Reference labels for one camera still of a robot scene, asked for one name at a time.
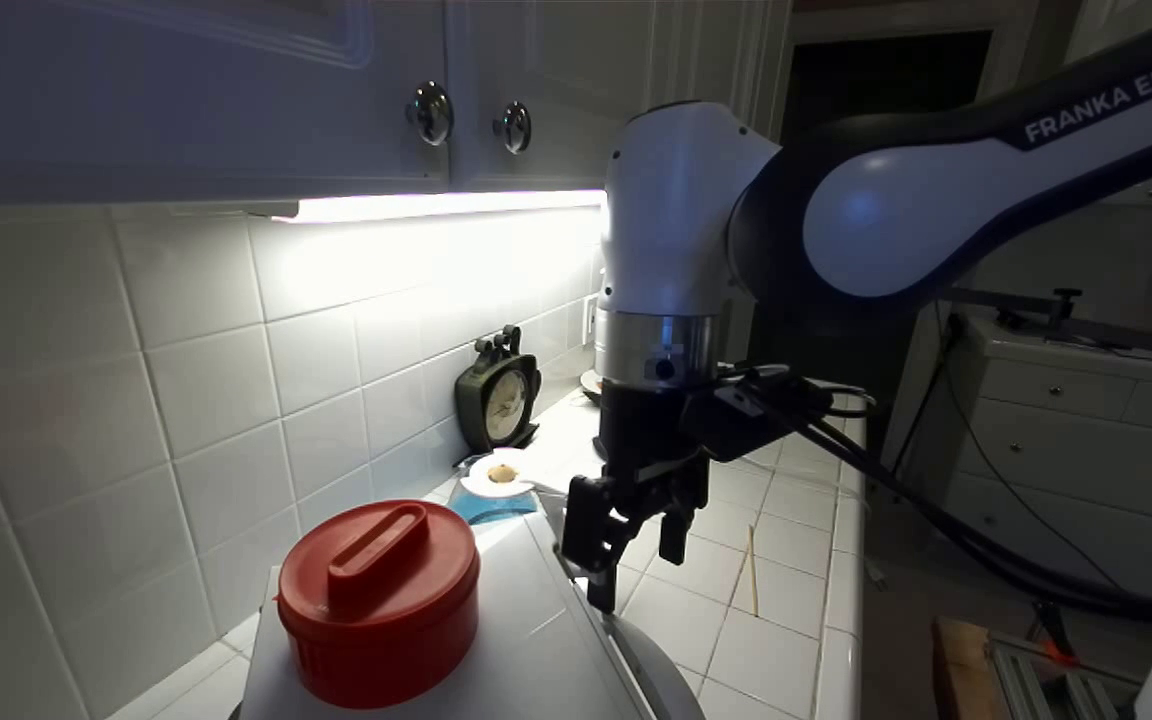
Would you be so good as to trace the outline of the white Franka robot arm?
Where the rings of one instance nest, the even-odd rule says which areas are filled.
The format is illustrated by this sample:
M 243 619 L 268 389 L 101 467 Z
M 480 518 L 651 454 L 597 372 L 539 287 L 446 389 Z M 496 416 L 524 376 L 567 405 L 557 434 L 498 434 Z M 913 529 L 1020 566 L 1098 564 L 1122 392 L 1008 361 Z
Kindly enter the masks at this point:
M 643 523 L 680 561 L 709 467 L 789 431 L 877 479 L 828 392 L 779 365 L 722 365 L 732 287 L 808 330 L 913 312 L 1004 238 L 1152 181 L 1152 32 L 944 117 L 851 117 L 794 143 L 674 100 L 624 123 L 606 165 L 601 472 L 567 485 L 565 556 L 586 602 Z

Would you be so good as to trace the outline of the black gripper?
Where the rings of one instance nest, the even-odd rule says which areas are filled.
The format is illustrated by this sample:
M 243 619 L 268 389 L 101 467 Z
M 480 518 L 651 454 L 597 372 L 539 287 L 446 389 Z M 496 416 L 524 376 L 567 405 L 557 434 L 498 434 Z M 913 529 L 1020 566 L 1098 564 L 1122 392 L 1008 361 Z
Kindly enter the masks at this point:
M 659 561 L 682 564 L 688 529 L 709 505 L 709 462 L 741 458 L 828 410 L 803 376 L 722 376 L 694 389 L 601 395 L 597 476 L 567 485 L 565 556 L 586 581 L 586 602 L 617 606 L 626 538 L 659 518 Z

